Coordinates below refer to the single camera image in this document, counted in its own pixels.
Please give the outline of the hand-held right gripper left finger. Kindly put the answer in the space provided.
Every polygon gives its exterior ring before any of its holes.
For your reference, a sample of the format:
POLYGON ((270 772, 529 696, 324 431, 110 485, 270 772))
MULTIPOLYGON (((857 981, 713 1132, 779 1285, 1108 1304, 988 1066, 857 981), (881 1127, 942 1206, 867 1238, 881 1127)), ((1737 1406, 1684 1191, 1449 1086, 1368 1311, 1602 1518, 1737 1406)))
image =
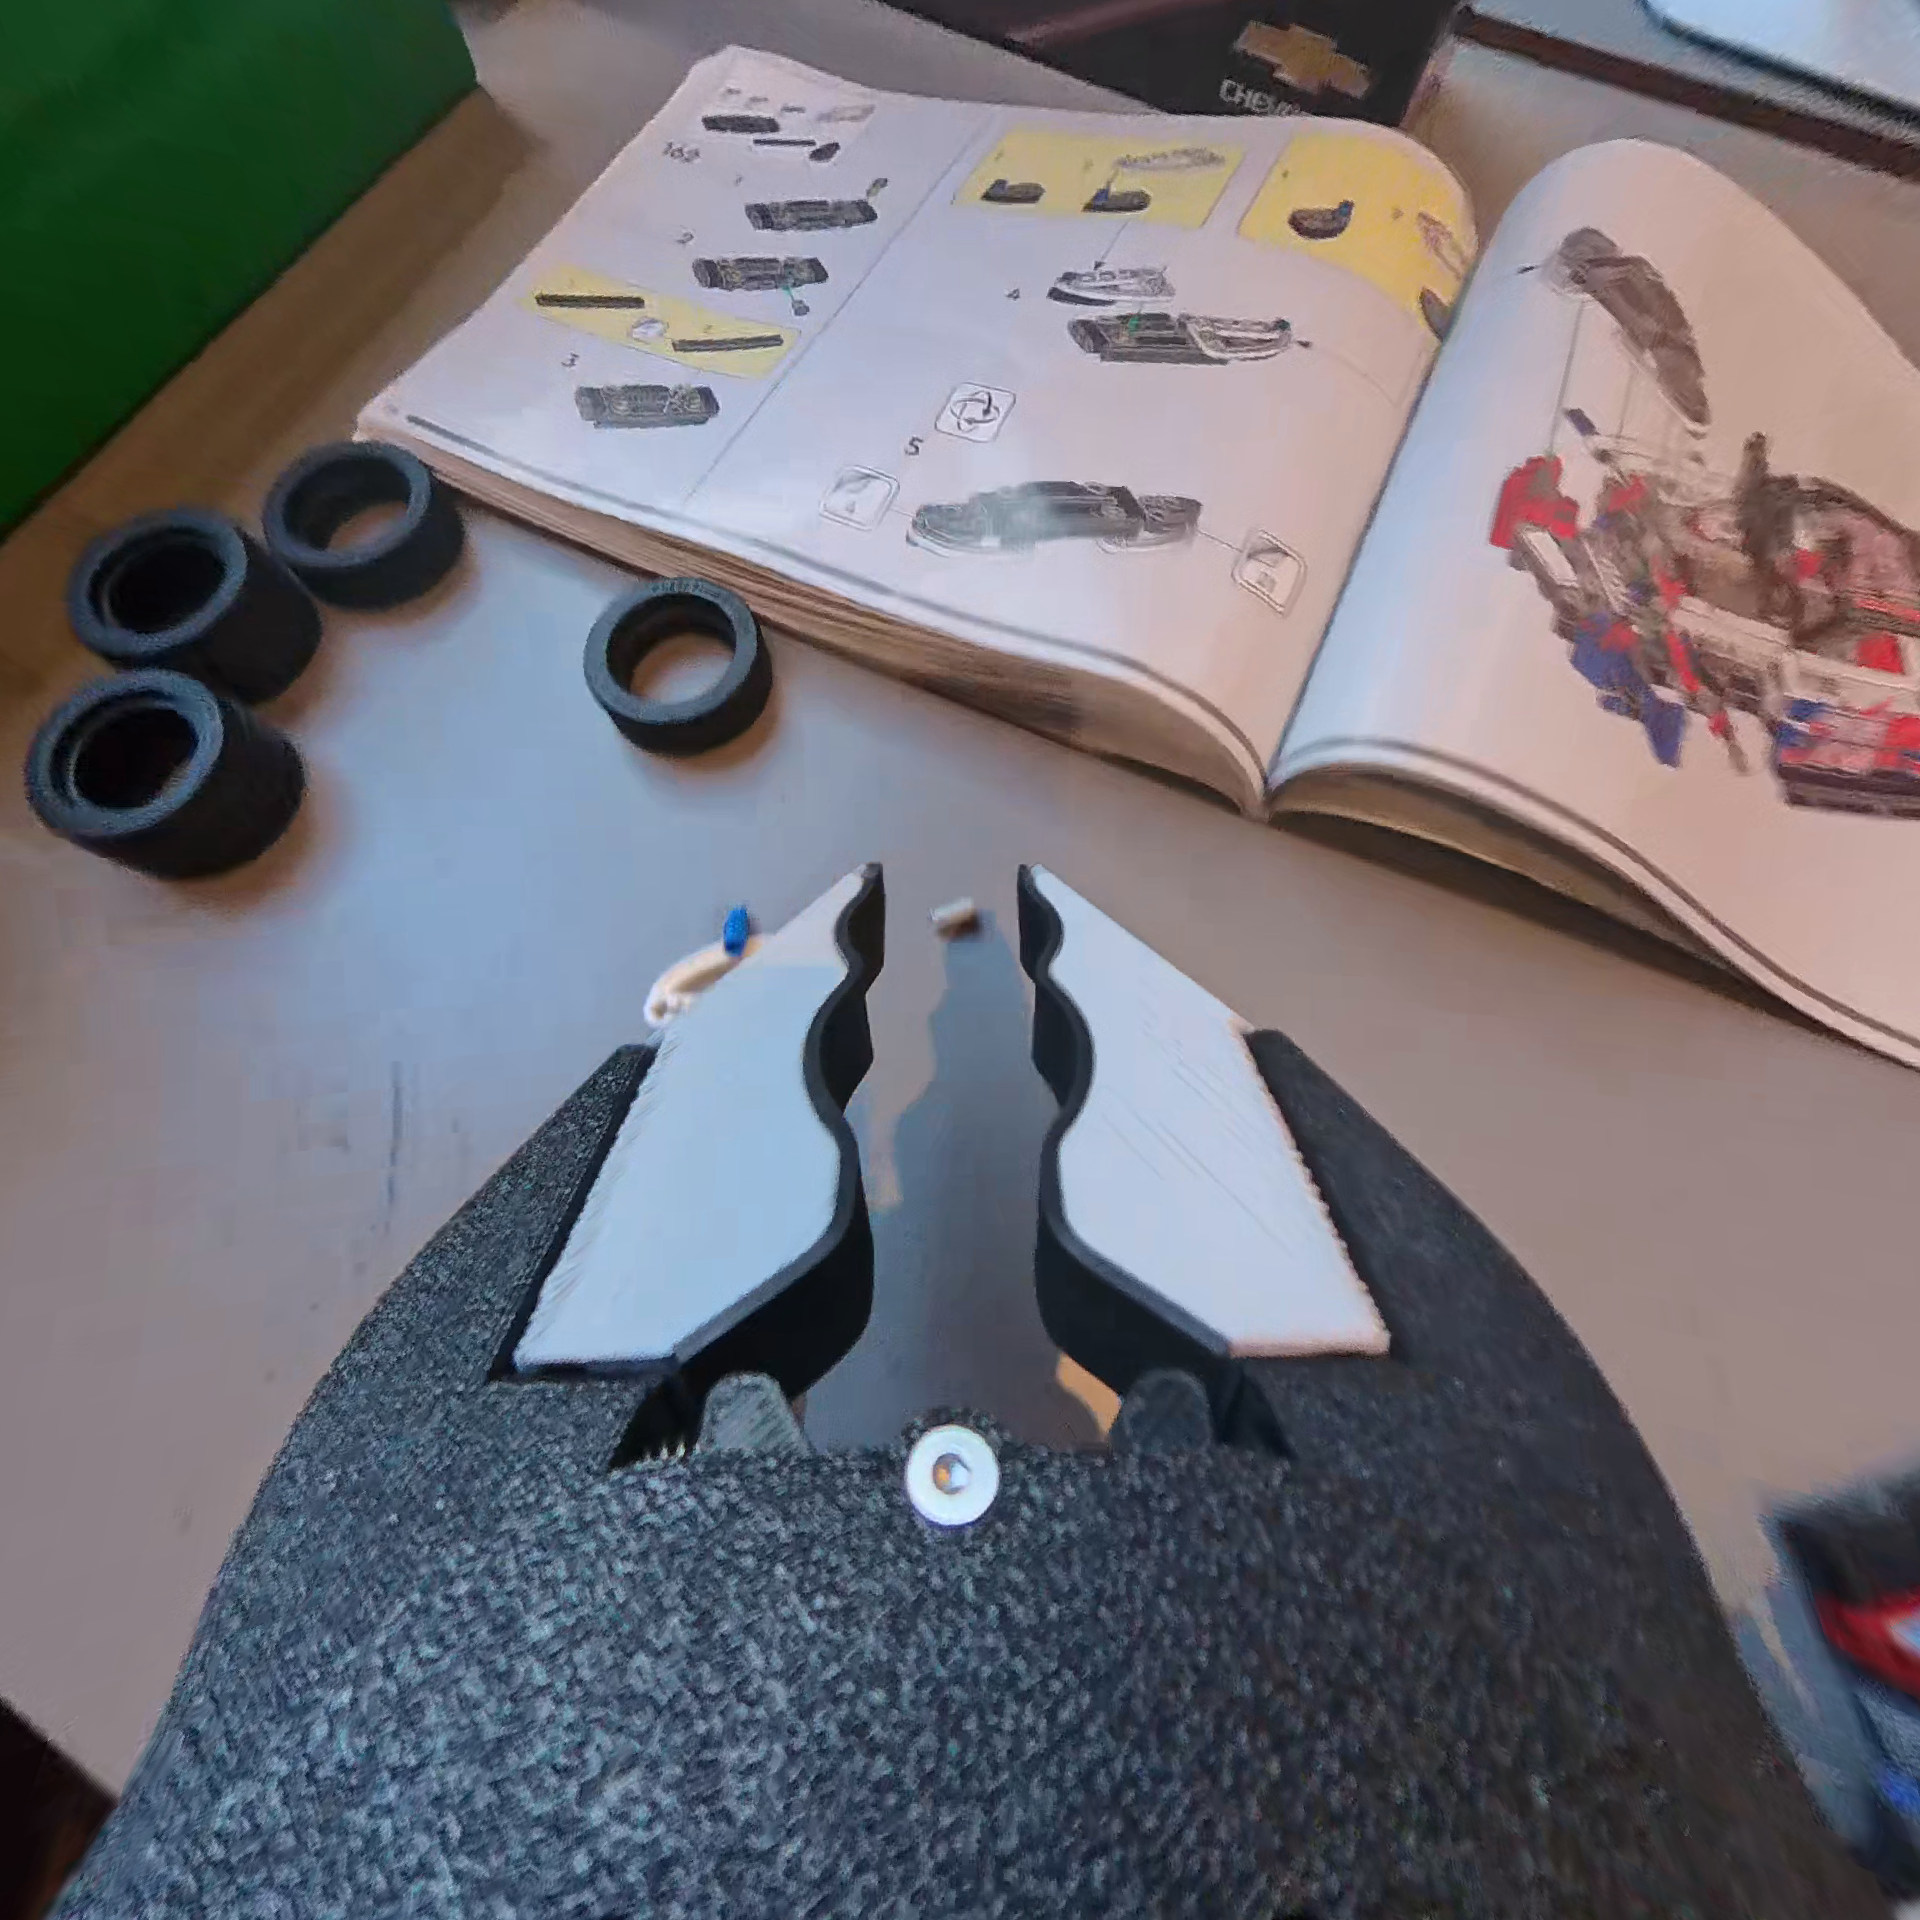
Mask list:
POLYGON ((690 1361, 847 1242, 883 922, 868 861, 665 1021, 545 1262, 518 1375, 690 1361))

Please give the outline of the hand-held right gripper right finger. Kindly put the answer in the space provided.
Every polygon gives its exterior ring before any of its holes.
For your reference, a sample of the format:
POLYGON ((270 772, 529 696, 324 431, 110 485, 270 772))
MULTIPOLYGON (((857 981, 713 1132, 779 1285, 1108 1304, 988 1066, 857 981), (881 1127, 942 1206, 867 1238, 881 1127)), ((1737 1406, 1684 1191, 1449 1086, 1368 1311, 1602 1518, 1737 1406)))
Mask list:
POLYGON ((1056 1343, 1078 1360, 1385 1354, 1252 1025, 1043 864, 1019 870, 1018 918, 1058 1106, 1038 1248, 1056 1343))

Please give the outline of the white holed frame piece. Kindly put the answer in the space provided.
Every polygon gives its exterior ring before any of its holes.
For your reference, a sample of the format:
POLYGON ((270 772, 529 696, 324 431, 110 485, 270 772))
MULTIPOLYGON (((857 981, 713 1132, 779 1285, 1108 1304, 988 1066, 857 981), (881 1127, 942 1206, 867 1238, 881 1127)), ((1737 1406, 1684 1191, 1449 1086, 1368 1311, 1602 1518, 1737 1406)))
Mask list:
POLYGON ((682 959, 665 966, 642 1002, 644 1029, 652 1034, 665 1032, 672 1021, 679 1021, 702 996, 707 996, 720 981, 740 968, 764 945, 758 932, 753 950, 732 961, 722 953, 722 938, 686 953, 682 959))

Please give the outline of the toy brick race car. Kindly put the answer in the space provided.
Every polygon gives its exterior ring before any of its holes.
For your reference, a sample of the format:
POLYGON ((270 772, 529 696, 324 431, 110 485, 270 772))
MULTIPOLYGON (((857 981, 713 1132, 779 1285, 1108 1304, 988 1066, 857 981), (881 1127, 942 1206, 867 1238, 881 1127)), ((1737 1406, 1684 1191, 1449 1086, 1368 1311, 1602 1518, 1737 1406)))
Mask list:
POLYGON ((1896 1904, 1918 1887, 1918 1470, 1767 1516, 1777 1713, 1808 1786, 1896 1904))

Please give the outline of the green plastic bin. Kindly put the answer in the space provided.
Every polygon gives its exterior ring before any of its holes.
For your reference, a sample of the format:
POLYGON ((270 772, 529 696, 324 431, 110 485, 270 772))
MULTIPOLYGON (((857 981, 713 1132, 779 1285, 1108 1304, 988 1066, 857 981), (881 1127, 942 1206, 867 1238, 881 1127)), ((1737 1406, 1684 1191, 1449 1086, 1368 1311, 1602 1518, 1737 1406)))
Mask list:
POLYGON ((474 86, 444 1, 6 1, 6 530, 474 86))

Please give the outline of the black rubber tyre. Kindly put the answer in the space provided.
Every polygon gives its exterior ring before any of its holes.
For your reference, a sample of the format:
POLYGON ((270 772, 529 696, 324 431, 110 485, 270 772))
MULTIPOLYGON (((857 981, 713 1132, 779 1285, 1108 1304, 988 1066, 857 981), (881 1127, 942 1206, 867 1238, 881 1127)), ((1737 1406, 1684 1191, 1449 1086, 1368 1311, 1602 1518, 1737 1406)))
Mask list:
POLYGON ((302 588, 347 610, 416 601, 465 551, 444 482, 411 450, 378 438, 295 457, 263 501, 262 534, 302 588))
POLYGON ((239 518, 203 506, 138 513, 91 540, 64 612, 108 664, 172 670, 244 704, 288 689, 322 634, 299 578, 239 518))
POLYGON ((94 678, 24 759, 34 817, 71 848, 158 879, 262 856, 305 797, 298 745, 231 694, 169 668, 94 678))
POLYGON ((755 610, 734 590, 678 575, 631 588, 594 618, 583 647, 583 681, 633 745, 660 757, 696 757, 748 734, 770 698, 775 664, 755 610), (722 645, 720 676, 674 702, 640 694, 635 668, 686 632, 722 645))

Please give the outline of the open instruction booklet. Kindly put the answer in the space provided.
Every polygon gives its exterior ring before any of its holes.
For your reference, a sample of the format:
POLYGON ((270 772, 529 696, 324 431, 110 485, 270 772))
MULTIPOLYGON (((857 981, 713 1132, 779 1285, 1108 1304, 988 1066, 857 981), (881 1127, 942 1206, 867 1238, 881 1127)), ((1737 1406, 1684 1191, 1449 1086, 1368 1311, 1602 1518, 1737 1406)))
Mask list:
POLYGON ((1400 831, 1918 1052, 1915 365, 1699 158, 1478 234, 1334 119, 732 46, 363 438, 1260 821, 1400 831))

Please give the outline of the person's brown hoodie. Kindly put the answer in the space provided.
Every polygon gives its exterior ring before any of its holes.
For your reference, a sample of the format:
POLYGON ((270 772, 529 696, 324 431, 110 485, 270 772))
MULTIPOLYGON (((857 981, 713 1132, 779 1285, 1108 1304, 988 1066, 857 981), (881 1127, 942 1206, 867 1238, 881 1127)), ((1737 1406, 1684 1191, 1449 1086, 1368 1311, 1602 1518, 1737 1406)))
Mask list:
POLYGON ((3 1700, 3 1914, 46 1914, 115 1805, 115 1794, 3 1700))

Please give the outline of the black car set box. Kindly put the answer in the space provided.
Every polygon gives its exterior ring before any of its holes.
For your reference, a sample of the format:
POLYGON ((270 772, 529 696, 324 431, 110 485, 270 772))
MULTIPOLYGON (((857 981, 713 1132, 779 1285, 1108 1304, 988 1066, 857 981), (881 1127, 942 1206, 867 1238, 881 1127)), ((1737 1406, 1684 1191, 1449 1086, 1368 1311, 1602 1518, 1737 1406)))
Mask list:
POLYGON ((1340 116, 1402 127, 1459 1, 897 1, 1164 111, 1340 116))

